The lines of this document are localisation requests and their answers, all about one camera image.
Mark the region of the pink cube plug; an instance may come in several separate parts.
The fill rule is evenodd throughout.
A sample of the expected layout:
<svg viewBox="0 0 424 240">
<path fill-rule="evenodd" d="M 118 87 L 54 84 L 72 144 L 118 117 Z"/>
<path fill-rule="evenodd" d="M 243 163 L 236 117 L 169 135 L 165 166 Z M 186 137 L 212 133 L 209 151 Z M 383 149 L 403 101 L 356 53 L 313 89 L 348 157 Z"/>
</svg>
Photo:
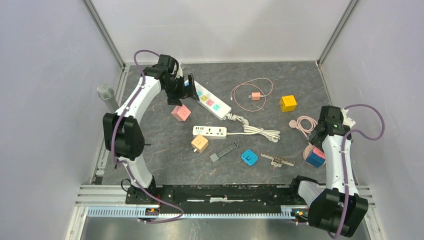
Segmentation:
<svg viewBox="0 0 424 240">
<path fill-rule="evenodd" d="M 180 122 L 184 122 L 190 116 L 191 111 L 183 104 L 182 106 L 176 106 L 171 115 Z"/>
</svg>

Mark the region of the long white power strip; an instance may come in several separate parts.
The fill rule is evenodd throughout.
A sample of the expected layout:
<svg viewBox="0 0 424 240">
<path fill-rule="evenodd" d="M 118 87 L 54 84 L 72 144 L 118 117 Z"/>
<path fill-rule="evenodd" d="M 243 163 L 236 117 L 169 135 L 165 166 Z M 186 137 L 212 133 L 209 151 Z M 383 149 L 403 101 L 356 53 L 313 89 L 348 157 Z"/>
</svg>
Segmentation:
<svg viewBox="0 0 424 240">
<path fill-rule="evenodd" d="M 219 120 L 226 120 L 227 115 L 231 113 L 232 108 L 197 81 L 194 82 L 194 85 L 199 97 L 198 103 Z"/>
</svg>

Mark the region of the pink round socket base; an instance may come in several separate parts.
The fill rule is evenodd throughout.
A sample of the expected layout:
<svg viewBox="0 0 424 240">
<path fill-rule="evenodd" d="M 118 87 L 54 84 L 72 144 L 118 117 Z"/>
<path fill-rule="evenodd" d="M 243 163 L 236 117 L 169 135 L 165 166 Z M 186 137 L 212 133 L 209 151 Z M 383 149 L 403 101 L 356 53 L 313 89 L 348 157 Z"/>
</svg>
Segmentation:
<svg viewBox="0 0 424 240">
<path fill-rule="evenodd" d="M 302 152 L 303 159 L 306 160 L 310 153 L 314 150 L 315 146 L 308 143 L 308 145 L 305 147 L 305 149 Z"/>
</svg>

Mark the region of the dark blue cube socket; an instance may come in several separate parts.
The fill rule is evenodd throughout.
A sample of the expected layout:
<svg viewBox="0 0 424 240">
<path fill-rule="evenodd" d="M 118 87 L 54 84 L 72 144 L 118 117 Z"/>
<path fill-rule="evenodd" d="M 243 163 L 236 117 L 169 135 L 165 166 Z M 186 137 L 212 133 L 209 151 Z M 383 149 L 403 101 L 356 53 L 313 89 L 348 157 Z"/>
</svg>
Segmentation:
<svg viewBox="0 0 424 240">
<path fill-rule="evenodd" d="M 305 161 L 309 165 L 315 168 L 319 168 L 326 163 L 326 159 L 320 158 L 319 156 L 315 155 L 313 152 L 309 154 L 308 158 Z"/>
</svg>

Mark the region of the small white power strip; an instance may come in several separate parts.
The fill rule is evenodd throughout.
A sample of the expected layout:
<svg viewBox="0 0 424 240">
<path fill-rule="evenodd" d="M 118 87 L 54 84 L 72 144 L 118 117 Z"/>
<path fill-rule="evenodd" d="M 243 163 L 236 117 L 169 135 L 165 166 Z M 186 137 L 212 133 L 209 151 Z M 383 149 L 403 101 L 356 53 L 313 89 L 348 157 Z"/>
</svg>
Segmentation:
<svg viewBox="0 0 424 240">
<path fill-rule="evenodd" d="M 226 127 L 195 125 L 192 129 L 192 135 L 194 137 L 201 135 L 211 140 L 224 140 L 227 138 L 228 132 Z"/>
</svg>

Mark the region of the yellow cube plug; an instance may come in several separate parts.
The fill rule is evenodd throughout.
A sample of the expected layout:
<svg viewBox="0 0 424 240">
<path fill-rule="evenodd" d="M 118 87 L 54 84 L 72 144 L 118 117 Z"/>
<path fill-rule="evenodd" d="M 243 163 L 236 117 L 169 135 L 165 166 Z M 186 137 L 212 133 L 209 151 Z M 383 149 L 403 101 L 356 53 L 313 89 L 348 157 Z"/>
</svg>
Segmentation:
<svg viewBox="0 0 424 240">
<path fill-rule="evenodd" d="M 283 113 L 294 111 L 297 105 L 298 104 L 294 95 L 282 96 L 279 100 L 279 106 Z"/>
</svg>

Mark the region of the beige dragon plug adapter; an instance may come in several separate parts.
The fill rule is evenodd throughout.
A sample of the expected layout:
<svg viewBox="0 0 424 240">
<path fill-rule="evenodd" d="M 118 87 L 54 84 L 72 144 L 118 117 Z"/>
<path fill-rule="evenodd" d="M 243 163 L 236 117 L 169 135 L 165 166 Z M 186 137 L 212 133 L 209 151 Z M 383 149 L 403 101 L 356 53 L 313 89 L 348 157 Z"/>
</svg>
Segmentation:
<svg viewBox="0 0 424 240">
<path fill-rule="evenodd" d="M 192 141 L 191 146 L 193 148 L 193 152 L 195 153 L 203 153 L 205 149 L 209 146 L 209 141 L 203 135 L 198 134 Z"/>
</svg>

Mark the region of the small orange plug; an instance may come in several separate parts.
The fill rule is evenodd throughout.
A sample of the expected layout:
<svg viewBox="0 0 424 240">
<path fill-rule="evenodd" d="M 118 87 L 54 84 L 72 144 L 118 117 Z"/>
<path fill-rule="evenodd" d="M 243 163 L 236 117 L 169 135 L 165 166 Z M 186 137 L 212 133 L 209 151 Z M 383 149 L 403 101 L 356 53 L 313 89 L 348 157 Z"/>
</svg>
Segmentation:
<svg viewBox="0 0 424 240">
<path fill-rule="evenodd" d="M 252 92 L 248 98 L 252 101 L 259 101 L 260 99 L 264 98 L 265 95 L 261 94 L 260 92 Z"/>
</svg>

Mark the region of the blue plug adapter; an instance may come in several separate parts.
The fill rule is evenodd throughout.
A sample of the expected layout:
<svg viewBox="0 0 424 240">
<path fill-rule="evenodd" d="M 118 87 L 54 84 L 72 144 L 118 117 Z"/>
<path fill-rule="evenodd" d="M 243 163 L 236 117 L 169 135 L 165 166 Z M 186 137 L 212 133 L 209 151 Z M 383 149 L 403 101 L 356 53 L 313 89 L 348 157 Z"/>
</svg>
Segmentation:
<svg viewBox="0 0 424 240">
<path fill-rule="evenodd" d="M 258 156 L 251 149 L 245 150 L 241 154 L 240 158 L 248 166 L 253 166 L 259 159 Z"/>
</svg>

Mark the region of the pink and blue block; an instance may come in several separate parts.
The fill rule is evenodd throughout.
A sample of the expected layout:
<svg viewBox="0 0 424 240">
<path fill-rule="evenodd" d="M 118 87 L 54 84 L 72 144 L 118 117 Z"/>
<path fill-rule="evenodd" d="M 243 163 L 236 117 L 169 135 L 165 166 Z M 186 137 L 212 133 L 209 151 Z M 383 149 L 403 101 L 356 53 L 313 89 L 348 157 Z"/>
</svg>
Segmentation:
<svg viewBox="0 0 424 240">
<path fill-rule="evenodd" d="M 320 157 L 321 159 L 324 159 L 324 160 L 326 159 L 326 156 L 325 156 L 324 152 L 322 150 L 320 150 L 318 147 L 314 147 L 313 150 L 312 150 L 312 152 L 316 156 Z"/>
</svg>

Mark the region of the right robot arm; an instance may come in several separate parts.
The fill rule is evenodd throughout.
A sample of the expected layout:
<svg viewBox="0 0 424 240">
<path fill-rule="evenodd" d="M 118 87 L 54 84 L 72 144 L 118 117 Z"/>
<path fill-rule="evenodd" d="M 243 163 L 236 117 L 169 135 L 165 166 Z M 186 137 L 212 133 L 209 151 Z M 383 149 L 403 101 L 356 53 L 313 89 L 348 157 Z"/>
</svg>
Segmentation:
<svg viewBox="0 0 424 240">
<path fill-rule="evenodd" d="M 315 179 L 298 175 L 288 191 L 293 203 L 306 202 L 311 227 L 347 238 L 354 235 L 369 208 L 354 181 L 350 129 L 339 107 L 323 106 L 308 141 L 325 155 L 326 186 L 321 188 Z"/>
</svg>

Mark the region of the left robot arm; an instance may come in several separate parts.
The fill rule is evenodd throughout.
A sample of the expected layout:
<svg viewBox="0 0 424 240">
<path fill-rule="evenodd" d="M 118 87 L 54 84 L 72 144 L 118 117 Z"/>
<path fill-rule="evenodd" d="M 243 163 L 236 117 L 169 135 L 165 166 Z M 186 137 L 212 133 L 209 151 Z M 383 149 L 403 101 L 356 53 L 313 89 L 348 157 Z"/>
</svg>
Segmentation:
<svg viewBox="0 0 424 240">
<path fill-rule="evenodd" d="M 131 185 L 138 190 L 138 197 L 145 204 L 153 203 L 157 190 L 151 185 L 154 177 L 149 172 L 142 152 L 145 148 L 140 122 L 152 100 L 161 92 L 166 102 L 181 107 L 182 100 L 191 98 L 199 101 L 194 76 L 185 79 L 179 62 L 170 55 L 160 54 L 158 62 L 141 69 L 138 84 L 126 102 L 114 113 L 103 116 L 105 147 L 113 155 L 116 164 L 122 164 Z"/>
</svg>

